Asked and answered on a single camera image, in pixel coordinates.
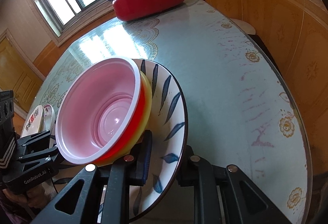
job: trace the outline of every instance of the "pink plastic bowl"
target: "pink plastic bowl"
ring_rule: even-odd
[[[140,71],[132,59],[95,63],[68,89],[56,122],[62,156],[74,164],[91,163],[119,140],[137,107]]]

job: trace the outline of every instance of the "finger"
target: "finger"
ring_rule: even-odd
[[[35,186],[34,188],[28,190],[26,192],[27,196],[29,198],[37,197],[37,196],[43,196],[44,195],[44,188],[42,185]]]
[[[30,198],[27,204],[29,207],[44,208],[48,204],[48,200],[46,196],[38,196]]]
[[[8,189],[4,189],[2,191],[4,195],[13,203],[24,203],[24,204],[27,203],[27,198],[23,194],[15,195]]]

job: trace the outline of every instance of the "door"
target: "door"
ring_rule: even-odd
[[[14,90],[14,102],[28,112],[42,80],[25,63],[5,37],[0,42],[0,88]]]

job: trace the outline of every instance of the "dining table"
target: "dining table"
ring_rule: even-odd
[[[167,68],[186,101],[187,144],[194,153],[216,166],[237,165],[291,223],[305,223],[312,166],[301,115],[276,67],[228,17],[203,0],[185,0],[143,19],[113,18],[63,53],[30,113],[50,104],[57,114],[74,80],[111,56],[147,59]],[[192,223],[193,217],[193,189],[175,181],[143,218]]]

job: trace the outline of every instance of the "plate with leaf pattern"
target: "plate with leaf pattern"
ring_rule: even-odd
[[[142,187],[130,186],[130,221],[149,212],[172,185],[180,167],[188,131],[186,102],[175,77],[154,61],[133,60],[152,87],[153,101],[146,129],[153,134],[153,145],[146,184]],[[57,190],[61,190],[82,168],[78,167],[63,164],[63,169],[53,179]],[[98,222],[101,220],[101,213],[102,204]]]

